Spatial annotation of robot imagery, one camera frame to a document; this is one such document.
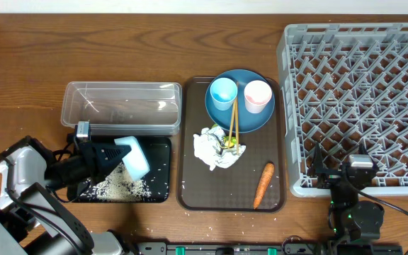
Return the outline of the light blue bowl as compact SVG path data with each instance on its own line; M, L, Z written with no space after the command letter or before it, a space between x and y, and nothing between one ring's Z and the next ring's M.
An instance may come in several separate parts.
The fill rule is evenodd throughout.
M139 181L150 172L149 163L136 137L121 137L114 142L116 145L128 145L131 148L123 157L123 163L132 181Z

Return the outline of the white rice pile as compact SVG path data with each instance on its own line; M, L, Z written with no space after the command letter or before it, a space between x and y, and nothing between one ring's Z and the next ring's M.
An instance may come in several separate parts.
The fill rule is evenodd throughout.
M123 164L103 182L91 186L79 196L78 203L162 203L169 197L168 173L150 173L139 181L130 178Z

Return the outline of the orange carrot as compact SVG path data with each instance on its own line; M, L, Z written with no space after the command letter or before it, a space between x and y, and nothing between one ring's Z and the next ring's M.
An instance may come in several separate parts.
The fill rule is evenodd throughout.
M266 192L266 189L268 188L268 185L273 177L274 171L275 171L275 166L273 163L269 162L265 165L261 178L259 179L257 189L256 189L256 194L255 194L254 202L253 202L254 209L257 209L260 206L261 201Z

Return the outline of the white napkin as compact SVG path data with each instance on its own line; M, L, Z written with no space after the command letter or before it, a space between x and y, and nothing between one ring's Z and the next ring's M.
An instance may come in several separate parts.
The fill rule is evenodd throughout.
M245 145L239 144L239 156L237 156L237 149L221 148L224 136L229 135L226 135L225 131L216 124L211 128L203 128L200 134L193 135L194 156L207 164L211 171L216 167L229 168L246 150Z

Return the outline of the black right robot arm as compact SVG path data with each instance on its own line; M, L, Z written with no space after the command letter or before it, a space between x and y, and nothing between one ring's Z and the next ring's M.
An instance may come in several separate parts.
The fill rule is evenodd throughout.
M380 238L385 210L379 203L360 201L358 196L377 172L377 164L363 145L333 169L325 166L321 146L315 145L307 175L317 177L318 188L330 190L327 220L334 237L325 245L328 254L374 253L372 241Z

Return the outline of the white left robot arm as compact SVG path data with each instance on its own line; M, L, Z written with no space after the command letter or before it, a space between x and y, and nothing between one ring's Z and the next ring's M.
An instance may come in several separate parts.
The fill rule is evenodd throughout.
M65 208L122 162L131 147L73 138L72 151L52 151L26 136L0 153L0 254L128 254L111 232L90 233Z

